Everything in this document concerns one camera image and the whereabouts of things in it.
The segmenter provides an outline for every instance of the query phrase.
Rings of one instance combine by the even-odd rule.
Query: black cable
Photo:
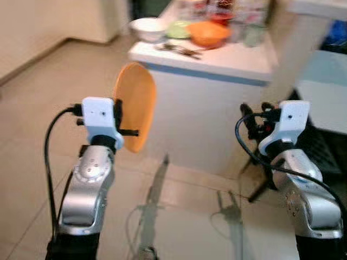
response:
[[[70,172],[69,177],[67,178],[66,183],[65,183],[65,187],[64,187],[64,191],[63,191],[63,196],[61,196],[61,201],[60,201],[60,206],[59,206],[59,211],[58,211],[58,217],[59,217],[60,214],[61,214],[61,210],[62,210],[62,208],[63,208],[63,201],[64,201],[64,198],[65,198],[65,196],[66,196],[66,194],[67,194],[67,191],[68,191],[68,189],[69,189],[72,176],[73,176],[73,171]]]
[[[239,132],[239,128],[240,128],[240,125],[245,121],[247,120],[248,118],[250,118],[251,116],[259,116],[259,117],[262,117],[262,118],[266,118],[266,115],[268,113],[267,112],[264,112],[264,113],[253,113],[253,114],[248,114],[248,115],[245,115],[244,117],[242,117],[241,119],[239,119],[235,125],[235,135],[236,135],[236,138],[238,140],[238,142],[240,143],[240,145],[242,146],[242,148],[246,151],[246,153],[251,156],[254,160],[256,160],[258,163],[260,164],[263,164],[264,166],[266,167],[269,167],[275,171],[280,171],[280,172],[285,172],[285,173],[288,173],[288,174],[291,174],[291,175],[294,175],[294,176],[299,176],[299,177],[302,177],[306,180],[309,180],[309,181],[312,181],[316,184],[318,184],[319,186],[321,186],[322,188],[324,188],[326,191],[328,191],[328,193],[330,193],[333,198],[335,199],[336,203],[338,204],[338,206],[340,207],[340,210],[341,210],[341,215],[342,215],[342,220],[343,220],[343,241],[344,241],[344,246],[346,247],[347,245],[347,211],[346,211],[346,208],[345,206],[343,205],[342,201],[340,200],[339,196],[337,196],[337,194],[331,190],[329,188],[329,186],[327,186],[325,183],[315,179],[315,178],[312,178],[311,176],[307,176],[303,173],[300,173],[300,172],[296,172],[296,171],[293,171],[293,170],[289,170],[289,169],[285,169],[285,168],[281,168],[281,167],[277,167],[277,166],[274,166],[274,165],[271,165],[265,161],[263,161],[262,159],[260,159],[259,157],[257,157],[248,147],[247,145],[243,142],[241,136],[240,136],[240,132]]]
[[[46,137],[44,140],[44,164],[46,167],[46,177],[47,177],[47,185],[48,185],[48,198],[49,198],[49,206],[50,206],[50,215],[52,219],[52,237],[53,241],[56,238],[56,228],[57,228],[57,216],[56,216],[56,210],[55,210],[55,202],[54,202],[54,190],[53,190],[53,182],[52,182],[52,174],[50,172],[50,166],[49,166],[49,136],[53,129],[54,124],[58,121],[58,119],[68,112],[74,112],[73,107],[66,108],[62,110],[58,115],[55,116],[55,118],[52,120],[52,122],[49,124],[49,127],[46,132]]]
[[[129,222],[130,222],[130,218],[132,217],[132,215],[134,214],[135,211],[137,210],[140,210],[140,206],[136,206],[135,208],[133,208],[130,213],[128,214],[128,216],[126,217],[126,220],[125,220],[125,235],[126,235],[126,240],[129,244],[129,248],[130,248],[130,251],[131,253],[133,254],[133,257],[136,256],[136,250],[134,248],[134,243],[136,242],[136,237],[137,237],[137,234],[138,234],[138,231],[139,229],[141,228],[141,225],[140,225],[140,222],[139,222],[139,225],[136,229],[136,232],[135,232],[135,237],[134,237],[134,241],[132,242],[131,241],[131,237],[130,237],[130,234],[129,234]]]

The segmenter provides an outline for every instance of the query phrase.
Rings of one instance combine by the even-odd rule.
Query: tiled floor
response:
[[[108,46],[68,42],[0,87],[0,259],[44,259],[50,218],[42,156],[52,117],[85,96],[110,96],[131,37]],[[53,131],[51,164],[59,198],[86,132],[65,116]],[[169,259],[298,259],[278,194],[247,197],[256,169],[227,180],[145,152],[116,155],[99,259],[136,259],[154,244]]]

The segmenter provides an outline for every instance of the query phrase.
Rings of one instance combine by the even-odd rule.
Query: plastic container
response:
[[[270,0],[236,0],[234,19],[246,24],[262,25],[268,15]]]
[[[229,28],[233,32],[229,38],[229,42],[237,43],[243,40],[245,36],[246,25],[238,21],[231,21]]]
[[[264,25],[248,25],[243,43],[248,47],[256,47],[264,41],[266,27]]]
[[[178,18],[191,22],[206,19],[206,0],[179,0]]]
[[[230,29],[208,21],[194,23],[187,28],[196,45],[208,48],[220,47],[231,34]]]

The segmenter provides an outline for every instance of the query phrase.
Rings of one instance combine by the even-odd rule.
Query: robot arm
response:
[[[272,166],[323,181],[318,167],[302,150],[295,149],[306,126],[309,106],[305,101],[284,101],[277,110],[280,113],[275,125],[267,120],[266,127],[249,122],[246,126],[252,126],[247,126],[248,131]],[[317,183],[283,171],[273,170],[273,182],[284,196],[300,259],[344,259],[343,218],[334,197]]]
[[[300,149],[283,151],[272,164],[322,180],[319,169]],[[274,171],[273,180],[284,196],[300,259],[343,259],[343,222],[334,198],[301,177]]]
[[[107,191],[114,181],[116,150],[124,144],[120,134],[137,131],[119,129],[121,101],[87,97],[81,105],[90,145],[80,154],[63,196],[56,236],[47,248],[46,260],[95,260],[107,204]]]

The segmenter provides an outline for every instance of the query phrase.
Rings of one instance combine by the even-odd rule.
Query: floor tile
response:
[[[46,256],[45,253],[32,252],[27,249],[17,247],[13,251],[11,256],[8,258],[8,260],[38,260],[38,259],[44,259],[45,256]]]
[[[158,210],[153,226],[142,223],[138,243],[154,245],[160,259],[241,260],[242,226],[237,216],[228,222],[222,214],[212,217],[166,207]]]
[[[26,132],[20,135],[24,143],[43,147],[44,137],[47,128],[56,114],[63,110],[65,106],[55,106],[54,109],[47,109],[41,113],[40,121],[27,127]],[[88,133],[84,126],[76,125],[77,117],[72,113],[67,113],[55,124],[49,139],[49,150],[53,153],[67,155],[78,158],[79,150],[82,145],[88,144]]]
[[[75,163],[74,158],[51,154],[56,186]],[[0,240],[17,243],[47,198],[42,149],[19,141],[7,142],[0,150]]]
[[[231,192],[154,178],[141,220],[127,259],[153,245],[161,259],[241,260],[240,203]]]
[[[237,190],[230,191],[237,195]],[[228,197],[227,192],[213,190],[170,179],[165,179],[160,197],[160,205],[174,206],[197,212],[215,212],[219,209],[218,193],[222,200]]]
[[[122,168],[155,174],[156,170],[160,166],[160,160],[150,157],[146,152],[146,148],[139,153],[132,153],[127,149],[122,148],[117,151],[115,155],[115,164]]]
[[[249,164],[246,170],[239,177],[241,196],[249,198],[251,194],[262,184],[265,179],[263,169],[260,165]],[[285,200],[280,192],[267,189],[260,195],[257,201],[264,202],[277,207],[284,207]]]
[[[45,106],[34,104],[11,104],[0,102],[0,120],[1,120],[1,134],[2,138],[9,140],[13,138],[20,138],[22,133],[26,134],[27,129],[33,128],[36,121],[40,119],[40,113]]]
[[[139,224],[137,208],[144,204],[151,179],[142,173],[118,169],[108,194],[108,206],[99,247],[99,259],[125,259],[129,241]]]
[[[68,176],[65,176],[54,191],[55,205],[57,208],[60,205],[67,179]],[[49,204],[48,201],[46,201],[34,221],[30,223],[30,226],[20,241],[19,246],[25,250],[45,254],[47,244],[52,235],[50,220]]]
[[[2,100],[17,103],[49,103],[56,97],[64,100],[67,91],[83,86],[96,74],[104,76],[98,78],[100,82],[93,89],[103,89],[107,79],[116,80],[116,72],[128,61],[127,51],[133,43],[132,36],[118,37],[109,45],[69,41],[4,84]]]
[[[117,151],[115,164],[120,167],[134,169],[148,174],[155,174],[160,166],[160,160],[150,157],[146,154],[145,150],[134,154],[123,148]],[[174,164],[169,164],[165,177],[166,179],[181,181],[196,186],[209,187],[215,190],[232,190],[235,194],[238,194],[239,191],[239,183],[236,180],[226,179],[224,177]]]
[[[0,260],[5,260],[10,255],[15,244],[0,242]]]
[[[241,200],[244,260],[299,259],[286,209]]]

